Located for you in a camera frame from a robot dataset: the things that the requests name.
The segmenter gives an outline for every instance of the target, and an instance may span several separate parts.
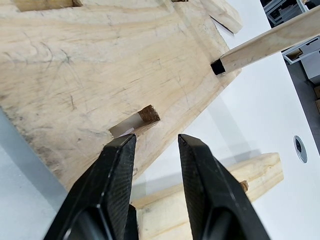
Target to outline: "gray floor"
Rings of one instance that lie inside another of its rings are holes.
[[[314,85],[308,81],[305,70],[300,62],[292,65],[287,64],[287,68],[309,123],[318,152],[320,153],[320,114],[315,103],[317,96],[314,92]]]

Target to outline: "black circular grommet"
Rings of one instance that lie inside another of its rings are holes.
[[[296,151],[296,154],[298,155],[299,159],[305,164],[308,161],[307,157],[307,151],[305,148],[304,143],[302,142],[301,138],[299,136],[293,137],[293,144]]]

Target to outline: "wooden workpiece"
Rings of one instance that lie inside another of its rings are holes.
[[[247,181],[251,202],[284,179],[278,153],[266,153],[227,167],[239,182]],[[139,239],[192,240],[183,185],[156,192],[131,203],[137,208]]]
[[[81,5],[0,0],[0,106],[66,189],[112,127],[151,105],[159,120],[135,130],[136,179],[236,77],[212,72],[228,47],[200,0]]]
[[[320,6],[231,49],[212,64],[215,74],[230,73],[320,35]]]
[[[200,0],[207,13],[226,27],[228,30],[236,34],[242,28],[242,20],[237,10],[235,10],[225,0]]]

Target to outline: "black tip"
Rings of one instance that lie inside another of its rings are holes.
[[[215,75],[223,74],[226,72],[224,65],[222,64],[220,59],[211,63],[211,68]]]

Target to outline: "mortise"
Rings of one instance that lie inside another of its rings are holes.
[[[13,0],[20,12],[81,7],[81,0]]]
[[[158,113],[152,105],[149,105],[113,126],[109,131],[114,138],[118,138],[126,134],[131,134],[144,126],[153,124],[159,120],[160,117]]]

